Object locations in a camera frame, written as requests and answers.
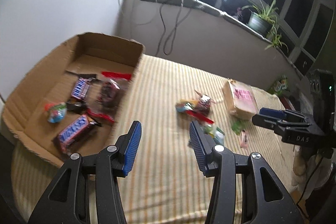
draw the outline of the spider plant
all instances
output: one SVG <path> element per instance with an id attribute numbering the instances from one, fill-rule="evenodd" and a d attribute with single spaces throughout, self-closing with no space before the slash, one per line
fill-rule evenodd
<path id="1" fill-rule="evenodd" d="M 271 34 L 272 34 L 272 40 L 271 40 L 271 44 L 268 45 L 265 50 L 267 50 L 268 48 L 274 47 L 274 48 L 281 48 L 283 45 L 286 46 L 287 48 L 287 52 L 288 52 L 288 47 L 285 43 L 283 43 L 282 41 L 280 41 L 281 39 L 281 34 L 278 33 L 277 28 L 275 26 L 273 26 L 272 30 L 271 30 Z"/>
<path id="2" fill-rule="evenodd" d="M 263 20 L 267 21 L 268 23 L 275 25 L 277 23 L 277 17 L 273 13 L 278 10 L 278 7 L 275 7 L 275 4 L 277 0 L 273 0 L 271 5 L 266 4 L 266 6 L 263 5 L 261 0 L 259 0 L 261 3 L 261 7 L 259 8 L 256 5 L 246 5 L 242 7 L 241 9 L 244 10 L 246 8 L 254 8 L 257 11 L 258 17 L 262 18 Z"/>

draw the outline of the cardboard box flap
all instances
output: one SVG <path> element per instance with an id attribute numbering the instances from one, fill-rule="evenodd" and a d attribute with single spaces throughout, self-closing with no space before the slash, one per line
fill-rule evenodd
<path id="1" fill-rule="evenodd" d="M 3 112 L 6 125 L 28 150 L 60 167 L 64 155 L 53 139 L 78 115 L 69 112 L 60 123 L 49 123 L 44 105 L 68 100 L 78 79 L 70 72 L 133 74 L 143 51 L 144 46 L 138 42 L 104 34 L 85 33 L 70 38 L 44 57 L 8 97 Z M 111 128 L 107 124 L 97 128 L 97 133 L 76 151 L 83 156 L 98 153 Z"/>

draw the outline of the bread package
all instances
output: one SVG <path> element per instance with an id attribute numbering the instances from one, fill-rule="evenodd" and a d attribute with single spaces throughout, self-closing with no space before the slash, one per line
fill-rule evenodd
<path id="1" fill-rule="evenodd" d="M 243 119 L 251 120 L 258 112 L 252 88 L 250 85 L 229 79 L 223 86 L 224 99 L 231 115 Z"/>

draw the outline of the plant pot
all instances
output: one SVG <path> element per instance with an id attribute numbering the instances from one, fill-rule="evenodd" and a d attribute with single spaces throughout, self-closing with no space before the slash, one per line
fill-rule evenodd
<path id="1" fill-rule="evenodd" d="M 252 12 L 247 26 L 249 26 L 252 30 L 260 33 L 263 37 L 266 37 L 272 28 L 272 24 L 260 18 L 255 12 Z"/>

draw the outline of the metal screw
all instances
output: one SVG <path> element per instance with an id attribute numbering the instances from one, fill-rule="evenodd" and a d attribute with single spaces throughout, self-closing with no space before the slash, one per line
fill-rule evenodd
<path id="1" fill-rule="evenodd" d="M 224 151 L 224 146 L 222 146 L 222 145 L 215 145 L 215 150 L 217 151 L 217 152 L 223 152 Z"/>
<path id="2" fill-rule="evenodd" d="M 70 159 L 72 160 L 76 160 L 79 158 L 79 154 L 78 153 L 73 153 L 71 156 L 70 156 Z"/>
<path id="3" fill-rule="evenodd" d="M 116 151 L 117 147 L 115 145 L 110 145 L 108 148 L 107 148 L 107 151 L 108 152 L 114 152 Z"/>
<path id="4" fill-rule="evenodd" d="M 252 153 L 252 158 L 258 160 L 258 159 L 261 158 L 261 155 L 260 155 L 258 152 L 253 152 L 253 153 Z"/>

